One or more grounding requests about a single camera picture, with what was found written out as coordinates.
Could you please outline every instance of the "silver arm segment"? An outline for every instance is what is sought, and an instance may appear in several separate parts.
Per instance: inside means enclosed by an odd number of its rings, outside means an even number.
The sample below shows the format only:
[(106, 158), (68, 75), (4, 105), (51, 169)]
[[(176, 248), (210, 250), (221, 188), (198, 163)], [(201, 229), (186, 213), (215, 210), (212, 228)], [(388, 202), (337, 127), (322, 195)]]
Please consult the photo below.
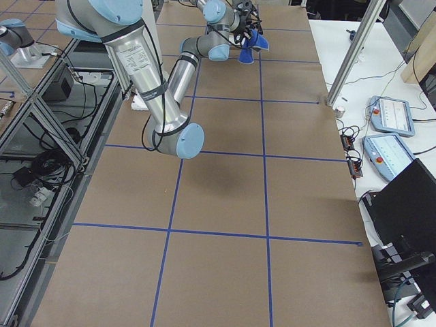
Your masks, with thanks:
[(240, 44), (241, 55), (245, 51), (244, 61), (240, 56), (240, 62), (253, 61), (251, 49), (268, 48), (266, 40), (263, 40), (263, 45), (260, 43), (262, 37), (258, 34), (262, 34), (262, 29), (251, 0), (234, 1), (233, 8), (222, 0), (189, 1), (202, 11), (208, 31), (206, 35), (191, 37), (182, 43), (181, 57), (167, 84), (160, 63), (156, 62), (143, 36), (144, 27), (147, 31), (148, 28), (140, 19), (142, 0), (130, 0), (128, 6), (124, 1), (57, 0), (58, 30), (81, 40), (105, 44), (115, 63), (115, 72), (127, 72), (151, 111), (145, 129), (150, 144), (154, 150), (181, 158), (195, 157), (204, 141), (202, 128), (189, 123), (188, 115), (179, 109), (200, 58), (208, 56), (213, 61), (227, 60), (230, 33), (234, 34), (235, 43)]
[(122, 1), (99, 7), (101, 3), (58, 0), (58, 29), (82, 40), (101, 41), (112, 49), (151, 112), (146, 133), (153, 149), (183, 159), (195, 157), (204, 141), (202, 128), (189, 124), (188, 115), (180, 111), (158, 70), (143, 35), (142, 0), (133, 0), (127, 7)]

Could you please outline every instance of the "wire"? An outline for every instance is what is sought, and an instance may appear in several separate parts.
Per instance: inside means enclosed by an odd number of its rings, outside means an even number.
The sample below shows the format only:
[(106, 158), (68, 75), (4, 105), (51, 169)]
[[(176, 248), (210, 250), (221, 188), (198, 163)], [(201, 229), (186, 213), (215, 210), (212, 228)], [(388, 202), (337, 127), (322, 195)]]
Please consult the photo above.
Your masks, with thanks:
[(356, 83), (356, 82), (359, 82), (359, 81), (361, 81), (361, 80), (368, 80), (368, 79), (371, 79), (371, 78), (383, 78), (383, 77), (386, 77), (387, 75), (389, 75), (389, 74), (391, 74), (391, 73), (396, 73), (400, 68), (401, 68), (401, 66), (403, 66), (405, 64), (405, 62), (404, 61), (401, 61), (401, 63), (394, 69), (394, 70), (391, 70), (390, 72), (387, 72), (386, 74), (384, 74), (384, 75), (381, 75), (381, 76), (368, 76), (368, 77), (362, 77), (362, 78), (358, 78), (357, 80), (353, 80), (353, 81), (351, 81), (351, 82), (346, 82), (344, 85), (349, 85), (349, 84), (353, 84), (353, 83)]
[(404, 287), (404, 285), (412, 278), (413, 278), (412, 276), (408, 276), (408, 278), (406, 278), (404, 281), (402, 281), (400, 286), (398, 286), (398, 288), (396, 289), (395, 297), (394, 297), (394, 304), (392, 305), (392, 327), (396, 327), (395, 326), (395, 307), (396, 307), (396, 303), (399, 301), (400, 291)]
[(44, 135), (43, 135), (41, 138), (38, 138), (38, 136), (37, 136), (35, 133), (33, 133), (33, 131), (30, 129), (29, 126), (27, 126), (26, 123), (23, 123), (22, 125), (25, 127), (25, 129), (27, 129), (27, 131), (28, 131), (28, 132), (29, 132), (29, 133), (30, 133), (34, 138), (36, 138), (37, 140), (40, 141), (40, 146), (41, 146), (44, 150), (50, 150), (50, 149), (53, 149), (53, 145), (51, 145), (51, 144), (47, 143), (46, 141), (42, 140), (42, 138), (44, 137)]
[[(144, 26), (145, 26), (145, 29), (147, 30), (147, 33), (148, 33), (149, 37), (150, 37), (151, 43), (152, 43), (152, 45), (153, 45), (153, 50), (155, 51), (155, 56), (156, 56), (156, 60), (157, 60), (157, 62), (158, 62), (158, 68), (159, 68), (159, 77), (160, 77), (161, 85), (162, 85), (162, 84), (164, 84), (165, 79), (164, 79), (164, 73), (162, 72), (162, 63), (160, 62), (160, 59), (159, 59), (159, 53), (158, 53), (158, 51), (157, 51), (156, 44), (155, 44), (155, 40), (153, 39), (153, 36), (151, 35), (151, 32), (150, 32), (149, 27), (147, 26), (147, 24), (144, 24)], [(146, 120), (146, 122), (145, 122), (145, 124), (144, 124), (144, 127), (142, 128), (142, 132), (141, 132), (141, 144), (142, 144), (142, 146), (144, 147), (144, 149), (146, 149), (147, 151), (150, 151), (150, 152), (153, 152), (153, 151), (159, 150), (159, 146), (161, 145), (162, 140), (163, 140), (163, 138), (164, 138), (164, 134), (165, 134), (165, 123), (166, 123), (166, 103), (165, 103), (165, 92), (161, 95), (161, 101), (162, 101), (163, 117), (162, 117), (162, 133), (161, 133), (161, 135), (160, 135), (159, 142), (158, 142), (157, 144), (153, 144), (153, 148), (149, 148), (147, 145), (145, 145), (145, 142), (144, 142), (145, 129), (146, 129), (147, 125), (149, 124), (149, 121), (150, 121), (151, 115), (150, 115), (150, 116), (148, 117), (148, 119)]]
[(434, 149), (436, 149), (436, 146), (434, 146), (433, 148), (429, 148), (428, 150), (425, 150), (425, 151), (415, 152), (414, 155), (421, 155), (421, 154), (423, 154), (423, 153), (430, 152), (430, 151), (432, 151), (432, 150), (434, 150)]
[(434, 119), (413, 119), (415, 123), (430, 123), (432, 121), (436, 121), (436, 118)]
[(419, 110), (426, 110), (427, 109), (427, 104), (424, 102), (424, 100), (421, 98), (421, 94), (423, 94), (424, 93), (424, 91), (421, 91), (421, 93), (419, 94), (419, 99), (421, 100), (421, 102), (422, 102), (422, 104), (424, 104), (424, 107), (423, 108), (419, 108), (419, 107), (410, 107), (410, 108), (413, 108), (413, 109), (419, 109)]
[(189, 7), (189, 8), (197, 8), (196, 5), (185, 5), (181, 0), (177, 1), (180, 5), (184, 5), (185, 7)]
[(383, 89), (383, 92), (381, 92), (380, 96), (383, 96), (384, 92), (386, 91), (386, 89), (388, 88), (389, 84), (394, 80), (396, 72), (398, 71), (398, 69), (401, 68), (402, 65), (404, 65), (405, 62), (403, 61), (402, 63), (400, 63), (400, 65), (394, 70), (394, 75), (392, 75), (391, 79), (389, 80), (388, 84), (386, 84), (386, 86)]
[(0, 97), (0, 100), (5, 100), (5, 101), (12, 101), (12, 102), (14, 102), (14, 104), (16, 104), (16, 101), (14, 101), (14, 100), (11, 100), (11, 99), (6, 99), (5, 97)]
[[(74, 191), (73, 191), (73, 189), (72, 189), (71, 187), (69, 187), (68, 185), (64, 185), (64, 186), (68, 188), (68, 190), (71, 192), (71, 195), (69, 196), (68, 200), (66, 200), (65, 203), (63, 204), (61, 211), (59, 211), (60, 213), (63, 211), (63, 209), (68, 205), (68, 203), (69, 203), (69, 202), (72, 200), (72, 198), (74, 197)], [(47, 238), (48, 233), (47, 233), (46, 235), (43, 235), (43, 234), (42, 234), (41, 226), (42, 226), (42, 224), (39, 224), (39, 225), (38, 225), (38, 228), (40, 229), (40, 232), (41, 232), (42, 238), (43, 238), (44, 240), (50, 242), (49, 244), (51, 244), (51, 243), (53, 243), (53, 242), (57, 242), (58, 240), (61, 240), (62, 238), (66, 237), (66, 236), (69, 234), (69, 232), (68, 232), (68, 233), (65, 233), (65, 234), (62, 235), (62, 236), (59, 236), (59, 237), (56, 237), (56, 238), (50, 240), (49, 238)]]
[(40, 42), (40, 41), (36, 41), (36, 43), (38, 43), (38, 44), (42, 44), (42, 45), (45, 45), (45, 46), (51, 46), (52, 48), (61, 51), (62, 55), (63, 55), (66, 59), (68, 59), (69, 64), (74, 68), (73, 62), (71, 61), (71, 59), (68, 57), (68, 54), (67, 54), (63, 49), (61, 49), (61, 48), (59, 48), (59, 47), (57, 47), (57, 46), (52, 46), (51, 44), (47, 44), (47, 43)]
[(367, 196), (368, 194), (370, 194), (372, 191), (373, 191), (372, 189), (369, 189), (368, 191), (366, 191), (365, 193), (363, 193), (363, 194), (361, 195), (361, 197), (359, 198), (359, 200), (357, 201), (357, 203), (361, 203), (362, 200), (364, 199), (364, 197)]
[(338, 121), (338, 122), (340, 122), (342, 124), (342, 127), (340, 129), (343, 129), (345, 127), (345, 124), (343, 123), (343, 121), (341, 119), (339, 119), (339, 118), (335, 118), (335, 119), (336, 119), (336, 121)]
[(414, 314), (411, 314), (409, 317), (407, 317), (406, 319), (404, 319), (402, 322), (400, 322), (398, 325), (396, 325), (395, 327), (403, 327), (404, 325), (406, 325), (406, 323), (408, 323), (410, 320), (412, 320), (413, 318), (415, 318)]
[[(207, 27), (210, 27), (214, 32), (218, 33), (218, 35), (221, 36), (225, 41), (229, 42), (231, 45), (233, 45), (235, 48), (237, 48), (239, 50), (247, 50), (247, 49), (255, 48), (255, 46), (249, 46), (247, 48), (244, 48), (243, 46), (239, 46), (239, 45), (235, 44), (234, 42), (230, 41), (230, 39), (228, 37), (226, 37), (224, 34), (222, 34), (220, 31), (218, 31), (216, 28), (214, 28), (214, 26), (207, 24)], [(254, 41), (254, 44), (256, 44), (256, 42), (258, 41), (258, 38), (259, 38), (259, 33), (256, 35), (256, 40)]]
[[(431, 16), (431, 14), (433, 13), (433, 11), (434, 11), (434, 10), (432, 10), (432, 11), (430, 12), (430, 14), (425, 18), (425, 20), (424, 20), (424, 22), (422, 23), (421, 26), (423, 26), (423, 25), (427, 22), (427, 20), (430, 18), (430, 16)], [(416, 39), (416, 36), (418, 36), (418, 34), (419, 34), (419, 31), (416, 32), (416, 34), (414, 35), (414, 37), (413, 37), (413, 38), (411, 39), (411, 41), (409, 42), (409, 45), (407, 46), (407, 49), (406, 49), (406, 51), (404, 52), (404, 57), (403, 57), (403, 59), (406, 58), (407, 53), (409, 53), (410, 46), (411, 46), (412, 42)]]

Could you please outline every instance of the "black cable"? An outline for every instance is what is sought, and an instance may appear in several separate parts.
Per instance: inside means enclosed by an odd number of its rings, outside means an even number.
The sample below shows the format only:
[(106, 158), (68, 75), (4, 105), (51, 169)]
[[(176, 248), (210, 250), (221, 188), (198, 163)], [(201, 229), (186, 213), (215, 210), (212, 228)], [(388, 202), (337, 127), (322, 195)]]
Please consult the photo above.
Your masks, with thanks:
[(27, 131), (28, 131), (28, 132), (29, 132), (29, 133), (30, 133), (34, 138), (36, 138), (37, 140), (40, 141), (40, 146), (41, 146), (44, 150), (48, 150), (48, 149), (45, 148), (45, 147), (43, 146), (43, 144), (45, 144), (46, 146), (48, 146), (49, 149), (53, 149), (53, 145), (51, 145), (51, 144), (47, 143), (46, 141), (42, 140), (42, 137), (39, 138), (35, 133), (33, 133), (33, 131), (30, 129), (29, 126), (27, 126), (26, 123), (23, 123), (22, 125), (25, 127), (25, 129), (27, 129)]
[(415, 123), (430, 123), (432, 121), (436, 121), (436, 118), (434, 119), (412, 119)]
[(401, 66), (403, 66), (405, 64), (405, 62), (403, 61), (402, 63), (400, 63), (394, 70), (391, 70), (390, 72), (387, 72), (386, 74), (384, 74), (384, 75), (381, 75), (381, 76), (367, 76), (367, 77), (362, 77), (362, 78), (358, 78), (357, 80), (353, 80), (353, 81), (351, 81), (351, 82), (346, 82), (344, 85), (349, 85), (349, 84), (353, 84), (353, 83), (356, 83), (356, 82), (358, 82), (358, 81), (360, 81), (360, 80), (368, 80), (368, 79), (371, 79), (371, 78), (383, 78), (383, 77), (386, 77), (387, 75), (389, 75), (389, 74), (391, 74), (391, 73), (395, 73), (395, 72), (397, 72), (400, 68), (401, 68)]
[(16, 101), (14, 101), (14, 100), (11, 100), (11, 99), (6, 99), (6, 98), (4, 98), (4, 97), (0, 97), (0, 100), (5, 100), (5, 101), (12, 101), (12, 102), (14, 102), (14, 104), (16, 104)]
[(185, 5), (181, 0), (177, 1), (179, 4), (184, 5), (185, 7), (189, 7), (189, 8), (197, 8), (196, 5)]
[(421, 94), (423, 94), (423, 93), (424, 93), (424, 91), (421, 91), (421, 93), (419, 94), (418, 98), (422, 102), (422, 104), (424, 104), (424, 107), (423, 108), (420, 108), (420, 107), (410, 107), (410, 108), (419, 109), (419, 110), (426, 110), (427, 109), (427, 104), (421, 99)]
[[(160, 80), (161, 80), (161, 85), (163, 85), (164, 84), (164, 82), (165, 82), (165, 78), (164, 78), (164, 73), (162, 72), (162, 64), (161, 64), (161, 62), (160, 62), (160, 60), (159, 60), (159, 53), (158, 53), (158, 51), (157, 51), (157, 48), (156, 48), (156, 44), (155, 44), (155, 40), (153, 39), (153, 36), (151, 35), (151, 32), (150, 32), (150, 29), (149, 29), (149, 27), (147, 26), (147, 24), (144, 24), (144, 26), (145, 26), (145, 29), (146, 29), (146, 31), (147, 31), (147, 33), (148, 33), (148, 35), (149, 35), (149, 37), (150, 37), (150, 40), (151, 40), (151, 43), (152, 43), (152, 45), (153, 45), (153, 50), (155, 51), (155, 55), (156, 55), (156, 60), (157, 60), (157, 62), (158, 62), (158, 68), (159, 68), (159, 77), (160, 77)], [(144, 124), (144, 127), (142, 128), (142, 132), (141, 132), (141, 144), (142, 144), (142, 146), (144, 147), (144, 149), (146, 149), (147, 151), (150, 151), (150, 152), (153, 152), (153, 151), (156, 151), (156, 150), (158, 150), (159, 149), (159, 146), (161, 145), (161, 143), (162, 143), (162, 140), (163, 140), (163, 138), (164, 138), (164, 134), (165, 134), (165, 123), (166, 123), (166, 103), (165, 103), (165, 92), (162, 94), (162, 96), (161, 96), (161, 101), (162, 101), (162, 111), (163, 111), (163, 119), (162, 119), (162, 121), (163, 121), (163, 123), (162, 123), (162, 135), (160, 136), (160, 139), (159, 139), (159, 142), (157, 143), (157, 144), (154, 144), (153, 146), (153, 148), (149, 148), (149, 147), (147, 147), (146, 145), (145, 145), (145, 142), (144, 142), (144, 133), (145, 133), (145, 129), (146, 129), (146, 126), (149, 124), (149, 121), (150, 121), (150, 118), (151, 118), (151, 116), (149, 116), (148, 117), (148, 119), (146, 120), (146, 122), (145, 122), (145, 124)]]
[[(218, 33), (218, 35), (221, 36), (225, 41), (229, 42), (231, 45), (233, 45), (235, 48), (239, 50), (247, 50), (247, 49), (255, 48), (255, 46), (249, 46), (247, 48), (244, 48), (243, 46), (238, 46), (237, 44), (231, 42), (230, 39), (226, 37), (224, 34), (220, 33), (216, 28), (214, 28), (214, 26), (207, 24), (207, 27), (210, 27), (214, 32)], [(258, 38), (259, 38), (259, 33), (256, 35), (256, 40), (254, 41), (254, 43), (258, 41)]]
[(86, 116), (81, 116), (80, 118), (68, 119), (66, 121), (62, 121), (61, 122), (62, 124), (70, 123), (72, 121), (81, 121), (83, 119), (89, 118), (90, 116), (93, 116), (95, 114), (95, 111), (97, 110), (98, 98), (97, 98), (97, 90), (95, 88), (95, 85), (92, 85), (92, 84), (89, 84), (89, 83), (84, 83), (84, 82), (78, 82), (78, 83), (82, 84), (83, 88), (84, 88), (85, 85), (88, 85), (88, 86), (93, 88), (94, 102), (95, 102), (94, 109), (89, 114), (87, 114)]
[(0, 281), (7, 281), (8, 279), (11, 279), (12, 277), (15, 277), (16, 275), (18, 275), (23, 270), (27, 261), (29, 260), (30, 253), (32, 252), (33, 247), (35, 246), (36, 241), (40, 237), (40, 234), (41, 234), (41, 232), (40, 232), (40, 229), (38, 228), (38, 231), (36, 232), (35, 237), (33, 237), (32, 242), (30, 243), (30, 245), (27, 246), (27, 251), (26, 251), (25, 257), (22, 260), (21, 264), (19, 266), (15, 267), (15, 271), (7, 276), (3, 276), (3, 271), (0, 272)]
[(433, 148), (429, 148), (428, 150), (425, 150), (425, 151), (415, 152), (414, 155), (421, 155), (421, 154), (423, 154), (423, 153), (430, 152), (430, 151), (432, 151), (432, 150), (434, 150), (434, 149), (436, 149), (436, 146), (434, 146)]
[(339, 118), (335, 118), (335, 119), (342, 124), (342, 127), (340, 129), (338, 129), (340, 131), (341, 129), (343, 129), (345, 127), (345, 124), (343, 123), (343, 121), (341, 119), (339, 119)]
[(43, 45), (45, 45), (45, 46), (51, 46), (52, 48), (61, 51), (62, 55), (63, 55), (66, 59), (68, 59), (69, 64), (71, 65), (71, 67), (74, 68), (73, 62), (71, 61), (71, 59), (68, 57), (68, 54), (67, 54), (63, 49), (61, 49), (61, 48), (59, 48), (59, 47), (57, 47), (57, 46), (53, 46), (53, 45), (51, 45), (51, 44), (47, 44), (47, 43), (40, 42), (40, 41), (36, 41), (36, 43), (38, 43), (38, 44), (43, 44)]
[[(432, 10), (432, 11), (430, 12), (430, 14), (427, 16), (427, 18), (425, 18), (425, 20), (424, 20), (424, 22), (422, 23), (421, 26), (423, 26), (423, 25), (426, 23), (426, 21), (430, 18), (430, 16), (431, 16), (431, 14), (433, 13), (433, 11), (434, 11), (434, 10)], [(412, 42), (416, 39), (416, 36), (418, 36), (418, 34), (419, 34), (419, 31), (417, 31), (416, 34), (415, 34), (415, 35), (412, 37), (412, 39), (410, 40), (409, 45), (407, 46), (407, 49), (406, 49), (406, 51), (404, 52), (404, 56), (403, 56), (403, 59), (404, 59), (404, 60), (406, 59), (406, 56), (407, 56), (407, 54), (409, 53), (409, 49), (410, 49), (410, 46), (411, 46)]]

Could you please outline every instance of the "blue tape line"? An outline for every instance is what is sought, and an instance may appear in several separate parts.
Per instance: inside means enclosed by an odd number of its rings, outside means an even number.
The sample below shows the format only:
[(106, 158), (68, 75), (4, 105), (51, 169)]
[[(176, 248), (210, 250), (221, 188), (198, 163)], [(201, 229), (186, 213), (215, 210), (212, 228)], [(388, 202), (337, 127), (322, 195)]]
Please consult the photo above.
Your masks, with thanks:
[[(8, 14), (20, 14), (20, 15), (28, 15), (29, 14), (28, 12), (9, 12), (8, 10), (6, 10), (5, 12), (7, 12)], [(34, 12), (34, 14), (56, 16), (56, 14), (51, 14), (50, 12)]]
[(48, 32), (48, 31), (57, 31), (57, 29), (51, 29), (51, 26), (53, 26), (53, 24), (55, 24), (56, 23), (56, 21), (54, 20), (51, 24), (50, 24), (50, 26), (41, 34), (41, 36), (38, 38), (38, 41), (40, 41), (42, 38), (43, 38), (43, 36)]
[(162, 285), (162, 277), (164, 275), (163, 273), (164, 273), (165, 262), (166, 262), (166, 254), (168, 252), (168, 244), (170, 243), (172, 220), (174, 218), (174, 211), (176, 209), (178, 187), (180, 185), (180, 180), (181, 180), (181, 177), (182, 177), (182, 169), (183, 169), (183, 159), (180, 160), (180, 166), (178, 168), (178, 176), (177, 176), (177, 182), (176, 182), (176, 189), (174, 190), (174, 198), (172, 200), (172, 208), (171, 208), (170, 221), (168, 223), (168, 231), (166, 233), (165, 247), (163, 248), (162, 262), (161, 262), (161, 268), (160, 268), (160, 271), (159, 271), (159, 279), (157, 280), (155, 302), (153, 304), (153, 313), (151, 315), (150, 327), (153, 327), (154, 324), (155, 324), (157, 304), (159, 302), (159, 295), (160, 295), (161, 285)]
[(15, 4), (17, 3), (17, 1), (18, 1), (18, 0), (15, 0), (13, 3), (11, 3), (11, 5), (10, 5), (9, 7), (7, 7), (5, 10), (3, 10), (2, 12), (0, 12), (0, 16), (3, 15), (3, 14), (9, 13), (8, 10), (9, 10), (10, 8), (12, 8), (12, 6), (15, 5)]
[(264, 164), (264, 199), (265, 199), (265, 230), (266, 230), (266, 263), (268, 272), (268, 305), (270, 327), (274, 326), (273, 316), (273, 286), (271, 278), (271, 250), (270, 250), (270, 222), (268, 212), (268, 176), (266, 171), (266, 141), (265, 141), (265, 117), (264, 117), (264, 88), (262, 83), (262, 54), (259, 54), (259, 75), (260, 75), (260, 111), (262, 120), (262, 154)]
[(241, 233), (230, 233), (230, 232), (210, 232), (205, 230), (183, 230), (183, 229), (168, 229), (168, 228), (158, 228), (158, 227), (146, 227), (146, 226), (134, 226), (134, 225), (114, 225), (105, 223), (73, 223), (74, 226), (81, 227), (96, 227), (96, 228), (113, 228), (119, 230), (146, 230), (151, 232), (171, 232), (179, 234), (195, 234), (195, 235), (210, 235), (210, 236), (230, 236), (239, 238), (258, 238), (266, 240), (288, 240), (293, 242), (308, 242), (308, 243), (329, 243), (329, 244), (342, 244), (342, 245), (357, 245), (359, 247), (363, 246), (363, 242), (354, 240), (327, 240), (322, 238), (304, 238), (304, 237), (291, 237), (291, 236), (266, 236), (257, 234), (241, 234)]
[(122, 230), (149, 230), (152, 232), (167, 232), (167, 228), (156, 228), (156, 227), (143, 227), (143, 226), (132, 226), (132, 225), (110, 225), (104, 223), (73, 223), (74, 226), (84, 226), (84, 227), (100, 227), (100, 228), (116, 228)]

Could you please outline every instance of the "metal frame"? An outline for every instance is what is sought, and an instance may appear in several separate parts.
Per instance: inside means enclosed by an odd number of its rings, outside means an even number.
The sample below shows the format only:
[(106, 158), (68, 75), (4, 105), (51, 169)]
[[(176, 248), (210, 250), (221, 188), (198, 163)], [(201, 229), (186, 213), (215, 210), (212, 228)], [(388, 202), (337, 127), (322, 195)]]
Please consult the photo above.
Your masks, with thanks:
[(339, 93), (342, 90), (345, 81), (349, 73), (351, 72), (356, 59), (362, 50), (365, 41), (368, 38), (371, 29), (374, 26), (375, 21), (378, 19), (381, 10), (383, 9), (386, 0), (374, 0), (371, 1), (365, 15), (363, 16), (362, 22), (360, 23), (359, 29), (357, 30), (356, 36), (349, 47), (347, 54), (342, 62), (341, 68), (339, 68), (338, 74), (334, 79), (332, 88), (326, 99), (327, 106), (332, 107), (336, 102)]
[[(70, 42), (68, 47), (65, 49), (65, 52), (73, 50), (77, 45), (77, 40)], [(8, 144), (17, 134), (25, 119), (27, 119), (29, 115), (32, 114), (35, 117), (35, 120), (52, 136), (53, 140), (73, 161), (73, 165), (76, 171), (79, 171), (84, 166), (84, 164), (87, 163), (86, 161), (89, 160), (86, 152), (90, 151), (90, 148), (92, 148), (93, 146), (99, 146), (100, 149), (97, 149), (96, 153), (93, 153), (91, 157), (91, 164), (95, 165), (95, 163), (97, 162), (96, 157), (99, 156), (99, 154), (101, 153), (104, 144), (102, 139), (107, 137), (98, 136), (97, 130), (102, 125), (102, 121), (104, 121), (105, 118), (114, 119), (116, 113), (118, 112), (118, 110), (111, 110), (112, 108), (109, 107), (119, 107), (119, 104), (121, 103), (121, 97), (117, 93), (120, 91), (118, 80), (116, 76), (114, 76), (113, 81), (110, 85), (108, 85), (110, 89), (107, 93), (107, 96), (105, 99), (103, 99), (100, 110), (97, 112), (95, 118), (91, 123), (89, 133), (87, 134), (86, 138), (82, 142), (81, 147), (79, 148), (41, 96), (41, 94), (43, 94), (44, 91), (47, 89), (53, 76), (56, 74), (57, 70), (60, 69), (62, 64), (63, 60), (57, 59), (54, 62), (53, 66), (48, 70), (47, 74), (45, 74), (45, 76), (42, 78), (40, 83), (34, 89), (32, 89), (27, 81), (22, 77), (20, 72), (12, 65), (11, 61), (0, 51), (0, 69), (5, 70), (8, 76), (17, 84), (20, 91), (22, 91), (26, 96), (26, 100), (22, 104), (16, 116), (7, 126), (6, 130), (0, 135), (0, 154), (2, 154), (6, 150)], [(78, 181), (76, 181), (75, 179), (70, 183), (70, 185), (78, 187), (78, 189), (75, 190), (75, 193), (77, 193), (79, 197), (83, 195), (89, 179), (90, 178), (85, 175), (85, 177), (80, 177)], [(65, 205), (68, 194), (68, 187), (62, 187), (59, 190), (57, 197), (51, 202), (50, 209), (46, 213), (46, 223), (44, 225), (44, 228), (42, 229), (43, 235), (50, 235), (54, 223), (57, 221), (57, 219), (61, 218), (59, 215), (62, 213), (63, 206)], [(78, 204), (75, 204), (74, 206), (72, 206), (72, 208), (74, 208), (74, 212), (76, 212), (76, 210), (78, 209)], [(68, 215), (74, 217), (70, 213), (71, 210), (73, 209), (69, 209)], [(31, 228), (31, 230), (36, 230), (34, 225), (0, 223), (0, 229), (2, 230), (24, 230), (23, 228), (27, 228), (27, 230), (29, 228)], [(13, 283), (5, 286), (5, 293), (10, 294), (11, 296), (5, 296), (5, 298), (2, 298), (2, 305), (0, 306), (2, 307), (0, 312), (0, 326), (10, 326), (14, 322), (14, 320), (16, 319), (15, 313), (18, 306), (24, 305), (21, 304), (23, 294), (26, 292), (26, 290), (30, 290), (31, 288), (37, 287), (40, 284), (40, 281), (39, 279), (37, 279), (36, 275), (41, 274), (41, 269), (38, 266), (39, 268), (37, 268), (37, 271), (35, 271), (35, 273), (34, 270), (37, 267), (37, 262), (40, 259), (41, 254), (43, 253), (45, 244), (46, 240), (44, 240), (44, 238), (40, 236), (35, 243), (35, 246), (32, 249), (29, 259), (23, 270), (13, 279), (11, 279)], [(57, 251), (57, 246), (53, 247), (51, 252), (54, 251)]]

